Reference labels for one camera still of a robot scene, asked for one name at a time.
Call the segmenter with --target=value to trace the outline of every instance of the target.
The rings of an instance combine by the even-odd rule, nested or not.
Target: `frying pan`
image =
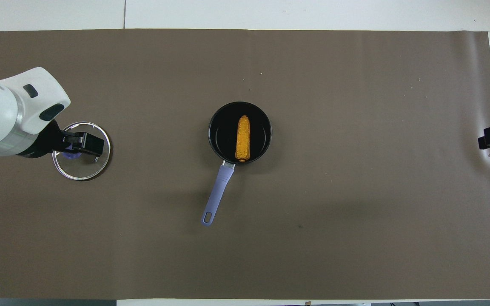
[[[251,158],[239,162],[235,157],[237,141],[237,123],[241,116],[247,115],[251,123]],[[259,159],[272,140],[272,125],[268,116],[256,105],[249,102],[232,102],[219,108],[209,123],[209,144],[223,162],[209,196],[208,204],[202,214],[202,224],[213,223],[218,205],[222,199],[226,184],[234,173],[236,164],[249,164]]]

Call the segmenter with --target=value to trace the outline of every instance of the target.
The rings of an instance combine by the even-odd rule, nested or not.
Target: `corn cob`
[[[251,123],[246,115],[237,124],[236,159],[245,162],[251,158]]]

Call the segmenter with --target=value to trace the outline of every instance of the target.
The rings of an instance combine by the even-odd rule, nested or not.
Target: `pan handle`
[[[226,188],[226,184],[232,177],[234,173],[234,167],[236,165],[233,163],[222,162],[222,165],[218,169],[217,178],[214,181],[213,190],[209,196],[208,204],[205,207],[204,213],[202,214],[202,224],[208,227],[213,223],[214,215],[217,212],[218,204],[220,199],[222,199],[222,194]]]

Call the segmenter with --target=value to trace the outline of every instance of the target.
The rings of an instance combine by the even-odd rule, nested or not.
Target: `brown tabletop covering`
[[[0,79],[36,66],[114,155],[0,157],[0,298],[490,298],[487,33],[0,32]],[[273,139],[206,228],[233,101]]]

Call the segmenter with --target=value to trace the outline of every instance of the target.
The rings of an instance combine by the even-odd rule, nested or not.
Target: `white table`
[[[484,0],[0,0],[0,31],[122,28],[489,31]],[[306,300],[119,300],[119,306],[252,306]],[[312,304],[387,302],[312,300]]]

